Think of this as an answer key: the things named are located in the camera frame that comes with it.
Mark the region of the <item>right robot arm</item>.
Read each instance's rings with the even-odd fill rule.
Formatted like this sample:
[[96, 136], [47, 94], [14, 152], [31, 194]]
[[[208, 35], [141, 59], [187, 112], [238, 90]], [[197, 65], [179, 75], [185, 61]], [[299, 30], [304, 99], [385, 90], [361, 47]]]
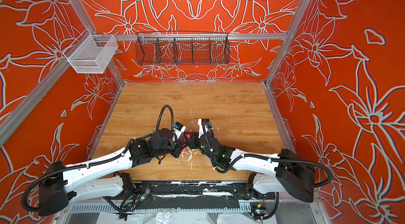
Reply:
[[210, 133], [186, 132], [190, 149], [210, 158], [221, 174], [250, 171], [248, 184], [259, 194], [286, 192], [303, 202], [313, 202], [316, 188], [332, 182], [333, 172], [326, 166], [304, 160], [288, 149], [279, 154], [258, 154], [220, 144]]

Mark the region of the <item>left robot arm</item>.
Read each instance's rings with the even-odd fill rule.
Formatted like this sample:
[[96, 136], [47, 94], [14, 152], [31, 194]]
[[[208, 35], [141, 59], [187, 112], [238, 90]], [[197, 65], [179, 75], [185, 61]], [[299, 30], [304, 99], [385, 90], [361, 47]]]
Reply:
[[165, 155], [178, 157], [184, 129], [159, 129], [141, 138], [130, 139], [127, 145], [97, 159], [65, 166], [61, 161], [51, 164], [45, 173], [30, 183], [23, 192], [21, 206], [39, 216], [50, 216], [67, 207], [79, 195], [79, 188], [105, 175], [128, 170]]

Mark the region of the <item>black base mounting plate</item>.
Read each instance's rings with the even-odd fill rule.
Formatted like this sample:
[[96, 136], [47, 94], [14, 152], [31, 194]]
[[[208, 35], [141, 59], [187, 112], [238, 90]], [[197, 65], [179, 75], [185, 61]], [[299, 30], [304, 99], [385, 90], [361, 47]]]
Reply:
[[259, 194], [246, 181], [135, 181], [109, 197], [113, 203], [135, 204], [136, 210], [149, 209], [238, 209], [240, 202], [258, 205], [275, 199], [275, 193]]

